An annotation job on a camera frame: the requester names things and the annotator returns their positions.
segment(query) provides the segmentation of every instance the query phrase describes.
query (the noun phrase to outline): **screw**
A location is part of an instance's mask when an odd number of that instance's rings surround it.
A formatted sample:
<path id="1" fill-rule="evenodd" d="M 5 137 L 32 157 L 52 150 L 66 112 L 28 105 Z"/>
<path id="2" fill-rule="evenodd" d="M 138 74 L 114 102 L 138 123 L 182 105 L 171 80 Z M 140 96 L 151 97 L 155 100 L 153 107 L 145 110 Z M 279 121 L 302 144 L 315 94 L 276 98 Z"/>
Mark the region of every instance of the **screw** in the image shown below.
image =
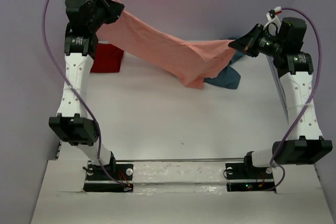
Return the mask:
<path id="1" fill-rule="evenodd" d="M 131 168 L 128 168 L 127 170 L 126 170 L 126 175 L 127 176 L 131 176 L 133 174 L 133 170 L 131 169 Z"/>
<path id="2" fill-rule="evenodd" d="M 272 173 L 272 168 L 268 167 L 268 168 L 266 169 L 266 173 L 267 173 L 267 174 L 271 174 L 271 173 Z"/>
<path id="3" fill-rule="evenodd" d="M 233 174 L 233 171 L 232 171 L 233 169 L 232 169 L 232 167 L 228 167 L 228 168 L 226 168 L 226 173 L 228 174 L 228 175 L 232 175 Z"/>
<path id="4" fill-rule="evenodd" d="M 91 176 L 91 175 L 93 175 L 93 169 L 92 168 L 90 168 L 90 169 L 88 169 L 89 171 L 87 172 L 87 174 L 88 174 L 88 176 Z"/>

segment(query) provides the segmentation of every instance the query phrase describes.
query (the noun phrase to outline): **black mounting base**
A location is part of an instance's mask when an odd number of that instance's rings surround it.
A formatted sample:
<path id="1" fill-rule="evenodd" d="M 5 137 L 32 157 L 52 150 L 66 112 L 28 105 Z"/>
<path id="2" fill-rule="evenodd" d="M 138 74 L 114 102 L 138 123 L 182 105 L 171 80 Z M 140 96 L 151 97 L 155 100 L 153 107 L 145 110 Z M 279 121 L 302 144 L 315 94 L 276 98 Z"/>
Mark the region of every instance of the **black mounting base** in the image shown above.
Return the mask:
<path id="1" fill-rule="evenodd" d="M 111 181 L 109 177 L 104 173 L 102 169 L 89 164 L 88 168 L 86 169 L 86 181 L 84 184 L 83 190 L 86 192 L 99 192 L 99 193 L 126 193 L 133 191 L 133 184 L 130 183 L 133 179 L 133 175 L 127 175 L 127 169 L 133 170 L 133 164 L 118 164 L 116 163 L 115 166 L 115 173 L 110 174 L 112 178 L 117 181 L 123 182 L 123 184 L 118 184 L 114 181 Z"/>
<path id="2" fill-rule="evenodd" d="M 227 183 L 227 191 L 265 191 L 274 187 L 274 182 L 266 182 L 259 187 L 260 183 Z"/>

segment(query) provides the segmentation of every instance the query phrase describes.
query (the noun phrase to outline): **lavender backdrop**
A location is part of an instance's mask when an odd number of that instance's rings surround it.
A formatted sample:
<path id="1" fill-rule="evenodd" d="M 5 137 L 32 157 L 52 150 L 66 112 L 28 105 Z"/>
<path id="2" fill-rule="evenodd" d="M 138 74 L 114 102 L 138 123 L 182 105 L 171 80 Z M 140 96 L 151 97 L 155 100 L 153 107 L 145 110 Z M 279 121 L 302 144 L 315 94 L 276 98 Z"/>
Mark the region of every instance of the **lavender backdrop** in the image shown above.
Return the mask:
<path id="1" fill-rule="evenodd" d="M 47 160 L 58 144 L 48 117 L 57 110 L 62 82 L 43 46 L 43 4 L 0 0 L 0 223 L 30 223 Z M 61 0 L 52 0 L 47 22 L 49 41 L 61 62 L 63 10 Z"/>

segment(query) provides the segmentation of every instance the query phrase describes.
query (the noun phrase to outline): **white surface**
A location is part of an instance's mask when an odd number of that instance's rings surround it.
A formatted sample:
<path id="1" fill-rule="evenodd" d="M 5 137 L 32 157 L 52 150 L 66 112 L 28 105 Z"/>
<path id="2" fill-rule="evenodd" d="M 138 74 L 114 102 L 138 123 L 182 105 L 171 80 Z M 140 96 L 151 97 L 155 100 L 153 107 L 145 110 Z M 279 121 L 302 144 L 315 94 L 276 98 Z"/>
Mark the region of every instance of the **white surface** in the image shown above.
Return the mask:
<path id="1" fill-rule="evenodd" d="M 287 130 L 265 56 L 233 67 L 237 90 L 182 86 L 172 74 L 125 54 L 119 73 L 91 74 L 87 102 L 116 159 L 243 157 Z M 85 159 L 63 143 L 59 159 Z"/>
<path id="2" fill-rule="evenodd" d="M 76 43 L 82 44 L 83 37 L 77 37 Z M 71 53 L 65 55 L 66 77 L 70 81 L 72 87 L 86 101 L 90 70 L 93 65 L 93 59 L 87 55 L 82 56 L 81 53 Z M 64 83 L 61 104 L 57 110 L 57 114 L 62 117 L 72 118 L 75 114 L 79 114 L 82 118 L 88 118 L 88 113 L 80 103 L 76 95 L 71 90 L 71 86 Z"/>
<path id="3" fill-rule="evenodd" d="M 286 95 L 289 125 L 295 121 L 306 104 L 312 89 L 312 79 L 312 75 L 309 75 L 307 72 L 297 72 L 294 75 L 287 73 L 280 78 Z M 319 136 L 322 136 L 319 124 L 317 123 L 313 101 L 308 104 L 308 108 L 300 121 L 289 134 L 288 140 L 298 140 L 300 136 L 305 136 L 309 140 L 318 140 Z"/>
<path id="4" fill-rule="evenodd" d="M 210 185 L 210 180 L 225 184 L 224 178 L 208 176 L 209 185 L 202 189 L 195 182 L 186 181 L 187 175 L 168 176 L 165 170 L 176 170 L 179 168 L 176 163 L 165 169 L 164 165 L 160 167 L 160 162 L 149 162 L 146 169 L 152 167 L 152 173 L 159 171 L 162 178 L 175 177 L 175 185 L 154 185 L 151 188 L 143 185 L 140 186 L 141 193 L 114 194 L 85 193 L 78 189 L 83 180 L 82 162 L 49 162 L 32 224 L 333 223 L 313 166 L 286 166 L 287 178 L 277 194 L 227 193 L 220 184 Z M 207 165 L 185 163 L 182 166 L 185 170 L 190 165 L 189 169 L 194 172 L 197 166 L 208 168 L 212 173 L 220 164 L 224 166 L 224 162 L 209 162 Z M 275 170 L 274 174 L 278 181 L 281 170 Z"/>
<path id="5" fill-rule="evenodd" d="M 225 162 L 134 162 L 133 182 L 226 184 Z"/>

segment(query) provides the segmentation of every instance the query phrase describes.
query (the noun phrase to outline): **pink cloth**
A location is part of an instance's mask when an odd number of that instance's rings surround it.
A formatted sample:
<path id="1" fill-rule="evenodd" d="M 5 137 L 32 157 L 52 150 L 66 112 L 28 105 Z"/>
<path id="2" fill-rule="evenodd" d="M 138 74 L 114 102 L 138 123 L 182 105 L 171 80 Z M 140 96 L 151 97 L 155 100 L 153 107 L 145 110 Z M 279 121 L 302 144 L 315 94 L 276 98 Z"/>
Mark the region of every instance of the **pink cloth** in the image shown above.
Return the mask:
<path id="1" fill-rule="evenodd" d="M 123 11 L 117 22 L 103 25 L 100 39 L 176 75 L 190 88 L 202 89 L 205 77 L 217 77 L 232 59 L 231 40 L 189 42 L 162 33 Z"/>

